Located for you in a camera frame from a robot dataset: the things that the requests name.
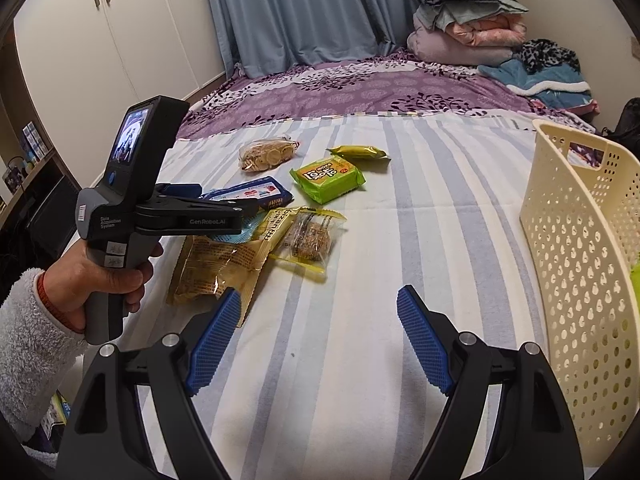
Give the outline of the left forearm white fleece sleeve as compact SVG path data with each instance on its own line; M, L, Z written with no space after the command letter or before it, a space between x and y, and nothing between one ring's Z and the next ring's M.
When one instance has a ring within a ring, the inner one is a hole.
M28 441L76 358L84 336L65 327L37 294L43 270L29 269L0 310L1 413L21 442Z

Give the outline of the left hand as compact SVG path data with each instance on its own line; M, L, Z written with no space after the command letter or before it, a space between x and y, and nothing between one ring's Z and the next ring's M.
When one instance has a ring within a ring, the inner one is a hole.
M140 309L145 284L153 276L149 260L135 269L105 269L87 256L87 244L78 240L47 271L36 278L36 292L44 307L66 328L82 334L84 304L93 292L124 296L129 313Z

